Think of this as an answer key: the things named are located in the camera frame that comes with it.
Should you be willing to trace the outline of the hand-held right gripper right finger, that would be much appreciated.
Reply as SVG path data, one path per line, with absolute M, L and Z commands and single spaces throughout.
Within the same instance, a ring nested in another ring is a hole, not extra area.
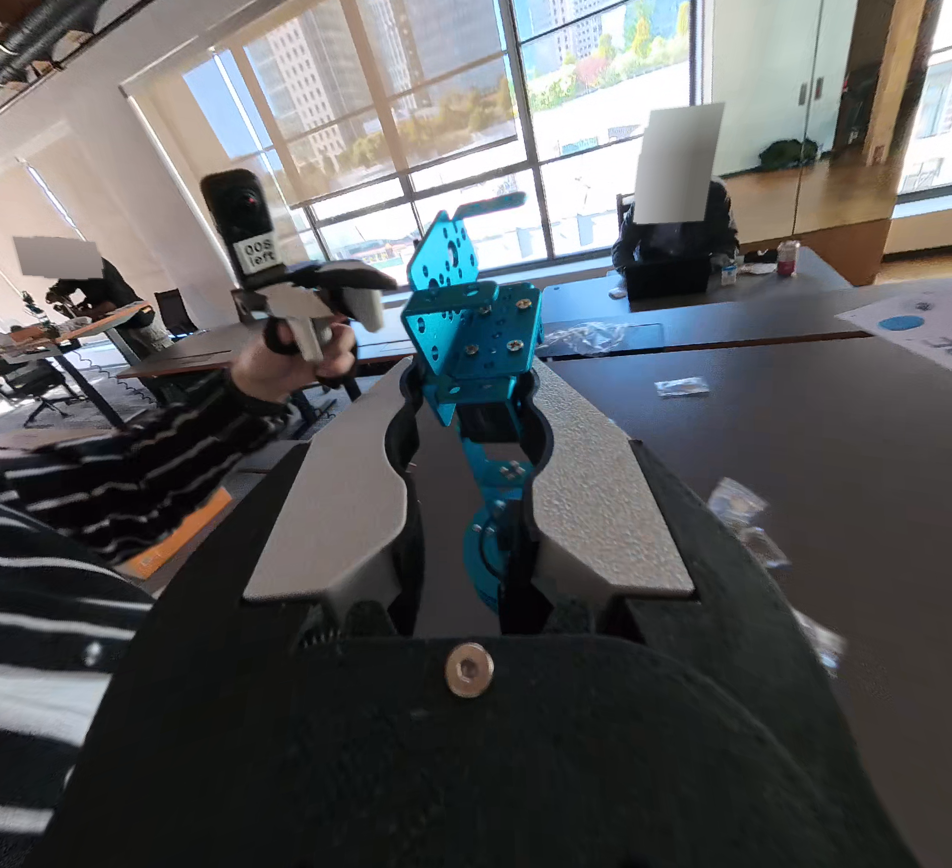
M 695 584 L 628 435 L 550 366 L 523 386 L 530 586 L 601 617 L 615 600 L 684 601 Z

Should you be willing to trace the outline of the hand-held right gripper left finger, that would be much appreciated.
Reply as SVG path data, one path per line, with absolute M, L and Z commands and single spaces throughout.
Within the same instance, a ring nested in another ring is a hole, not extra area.
M 317 433 L 245 586 L 244 601 L 417 604 L 417 405 L 399 360 Z

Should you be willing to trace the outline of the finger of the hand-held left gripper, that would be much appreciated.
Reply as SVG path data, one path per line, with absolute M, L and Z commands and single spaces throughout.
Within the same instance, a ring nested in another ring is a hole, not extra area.
M 346 287 L 346 317 L 371 334 L 380 332 L 385 326 L 385 291 L 386 283 L 374 287 Z

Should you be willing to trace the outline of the blue metal toy robot arm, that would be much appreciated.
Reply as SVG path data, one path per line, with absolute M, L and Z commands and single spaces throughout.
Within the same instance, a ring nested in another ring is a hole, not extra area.
M 463 558 L 477 595 L 497 615 L 536 468 L 526 395 L 543 337 L 541 292 L 527 282 L 481 279 L 467 221 L 526 199 L 524 192 L 506 193 L 438 213 L 409 262 L 411 297 L 401 313 L 415 349 L 416 385 L 441 425 L 457 430 L 482 496 Z

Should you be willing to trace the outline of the printed instruction sheet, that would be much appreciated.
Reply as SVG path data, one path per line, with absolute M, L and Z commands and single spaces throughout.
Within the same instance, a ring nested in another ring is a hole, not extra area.
M 951 286 L 933 284 L 837 314 L 867 334 L 882 338 L 951 370 Z

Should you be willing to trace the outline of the person's left forearm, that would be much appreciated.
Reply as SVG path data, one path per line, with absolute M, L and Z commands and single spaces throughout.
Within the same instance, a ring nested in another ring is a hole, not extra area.
M 289 416 L 285 404 L 252 398 L 218 373 L 191 401 L 149 412 L 125 431 L 2 462 L 2 566 L 124 563 L 202 508 L 238 462 L 284 432 Z

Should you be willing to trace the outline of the dark desk with wooden edge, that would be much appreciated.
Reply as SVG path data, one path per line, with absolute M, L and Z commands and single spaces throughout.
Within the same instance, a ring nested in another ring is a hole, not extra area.
M 662 471 L 705 582 L 504 643 L 402 862 L 950 866 L 950 377 L 874 338 L 553 367 Z M 721 478 L 788 570 L 708 509 Z M 791 608 L 846 640 L 835 680 Z

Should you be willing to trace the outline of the cluttered desk with wooden edge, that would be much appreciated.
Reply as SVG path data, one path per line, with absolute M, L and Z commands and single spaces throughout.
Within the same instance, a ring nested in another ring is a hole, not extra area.
M 47 408 L 60 412 L 60 404 L 88 401 L 113 429 L 124 430 L 123 417 L 76 368 L 71 356 L 82 355 L 85 340 L 105 338 L 128 366 L 139 365 L 146 357 L 145 348 L 129 342 L 131 333 L 126 326 L 138 314 L 151 312 L 153 308 L 149 303 L 136 302 L 97 319 L 81 314 L 61 323 L 39 324 L 2 334 L 2 379 L 6 380 L 7 374 L 17 374 L 46 362 L 56 375 L 54 388 L 68 388 L 68 393 L 53 402 L 42 398 L 36 414 Z

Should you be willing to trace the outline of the person's left hand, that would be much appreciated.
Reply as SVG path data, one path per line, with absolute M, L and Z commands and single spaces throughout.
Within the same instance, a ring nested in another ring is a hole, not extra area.
M 316 382 L 333 384 L 351 377 L 356 368 L 356 336 L 350 321 L 337 316 L 330 325 L 330 340 L 319 363 L 300 355 L 270 351 L 264 338 L 253 339 L 230 366 L 234 386 L 261 401 L 283 404 L 295 392 Z

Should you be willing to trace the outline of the scattered clear plastic parts bags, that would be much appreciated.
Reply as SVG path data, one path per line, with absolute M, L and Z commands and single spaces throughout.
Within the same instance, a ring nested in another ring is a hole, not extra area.
M 654 385 L 660 398 L 696 398 L 710 391 L 707 382 L 699 376 L 658 381 Z M 732 478 L 721 478 L 708 497 L 708 509 L 768 574 L 776 576 L 790 568 L 790 559 L 758 524 L 758 518 L 768 509 L 768 502 L 750 488 Z M 847 652 L 846 640 L 801 611 L 790 610 L 814 656 L 827 676 L 835 680 Z

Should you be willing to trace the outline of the large clear plastic wrap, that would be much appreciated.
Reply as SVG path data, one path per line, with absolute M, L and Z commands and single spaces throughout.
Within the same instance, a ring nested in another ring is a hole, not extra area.
M 629 323 L 603 321 L 554 323 L 545 327 L 536 355 L 590 358 L 624 351 L 630 344 L 629 335 L 636 334 L 639 328 Z

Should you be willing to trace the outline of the black laptop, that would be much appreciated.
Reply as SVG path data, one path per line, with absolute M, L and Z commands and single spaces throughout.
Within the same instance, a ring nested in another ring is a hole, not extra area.
M 704 294 L 710 276 L 707 255 L 642 260 L 627 266 L 623 273 L 626 294 L 636 302 Z

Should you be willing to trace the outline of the person's dark striped jacket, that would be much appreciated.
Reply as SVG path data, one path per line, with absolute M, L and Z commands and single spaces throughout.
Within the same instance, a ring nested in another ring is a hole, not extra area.
M 1 515 L 1 861 L 23 865 L 154 600 L 76 542 Z

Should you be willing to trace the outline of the dark green bag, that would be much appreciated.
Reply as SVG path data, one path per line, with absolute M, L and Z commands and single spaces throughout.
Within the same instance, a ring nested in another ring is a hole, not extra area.
M 819 152 L 819 146 L 809 137 L 775 140 L 760 151 L 758 169 L 762 173 L 798 170 L 814 164 Z

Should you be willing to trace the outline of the white cabinet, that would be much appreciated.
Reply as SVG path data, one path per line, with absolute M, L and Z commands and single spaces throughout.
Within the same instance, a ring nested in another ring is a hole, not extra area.
M 714 0 L 715 172 L 753 171 L 774 142 L 834 144 L 859 0 Z

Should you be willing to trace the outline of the large glass window wall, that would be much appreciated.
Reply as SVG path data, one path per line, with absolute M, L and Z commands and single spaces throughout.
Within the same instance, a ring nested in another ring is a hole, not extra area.
M 173 176 L 255 173 L 291 261 L 406 282 L 445 211 L 482 269 L 607 250 L 649 113 L 692 100 L 694 0 L 286 0 L 128 88 Z
M 934 52 L 905 149 L 898 200 L 908 202 L 951 184 L 951 48 Z

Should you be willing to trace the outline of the wooden post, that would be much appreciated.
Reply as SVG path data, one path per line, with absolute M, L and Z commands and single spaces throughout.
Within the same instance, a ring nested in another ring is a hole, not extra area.
M 863 145 L 868 167 L 888 158 L 927 0 L 894 0 L 884 58 Z

